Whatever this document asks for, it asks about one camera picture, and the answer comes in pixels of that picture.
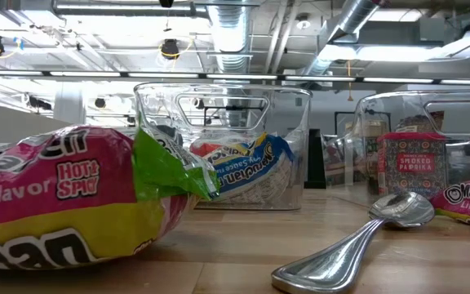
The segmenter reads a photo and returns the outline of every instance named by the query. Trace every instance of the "exposed ductwork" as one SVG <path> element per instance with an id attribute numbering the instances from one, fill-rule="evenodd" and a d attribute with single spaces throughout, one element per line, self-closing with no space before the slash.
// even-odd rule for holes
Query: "exposed ductwork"
<path id="1" fill-rule="evenodd" d="M 245 56 L 230 56 L 230 53 L 243 53 L 247 49 L 250 8 L 239 6 L 208 7 L 213 24 L 213 43 L 215 50 L 227 53 L 217 56 L 221 73 L 245 73 L 248 59 Z"/>
<path id="2" fill-rule="evenodd" d="M 341 42 L 356 42 L 360 29 L 382 5 L 384 0 L 347 0 L 342 7 L 342 13 L 324 22 L 319 34 L 318 56 L 303 74 L 324 74 L 333 62 L 324 57 L 324 47 L 336 39 L 340 39 Z"/>

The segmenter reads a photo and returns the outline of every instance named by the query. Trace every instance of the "clear plastic bin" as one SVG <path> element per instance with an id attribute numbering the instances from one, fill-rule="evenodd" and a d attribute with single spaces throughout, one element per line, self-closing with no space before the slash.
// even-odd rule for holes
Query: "clear plastic bin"
<path id="1" fill-rule="evenodd" d="M 470 180 L 470 91 L 369 96 L 347 127 L 324 143 L 326 183 L 339 197 L 362 205 L 402 190 L 432 198 Z"/>
<path id="2" fill-rule="evenodd" d="M 144 83 L 135 96 L 141 124 L 158 127 L 214 164 L 220 197 L 198 207 L 300 208 L 311 92 L 250 84 Z M 217 156 L 221 148 L 232 153 Z"/>

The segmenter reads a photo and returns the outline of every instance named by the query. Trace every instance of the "wooden countertop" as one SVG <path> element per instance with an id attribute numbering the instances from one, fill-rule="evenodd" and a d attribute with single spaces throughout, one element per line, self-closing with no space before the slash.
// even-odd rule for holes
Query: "wooden countertop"
<path id="1" fill-rule="evenodd" d="M 368 221 L 334 190 L 305 190 L 294 212 L 199 210 L 138 256 L 81 269 L 0 271 L 0 293 L 266 294 L 271 272 Z M 470 293 L 470 226 L 445 217 L 380 231 L 353 293 Z"/>

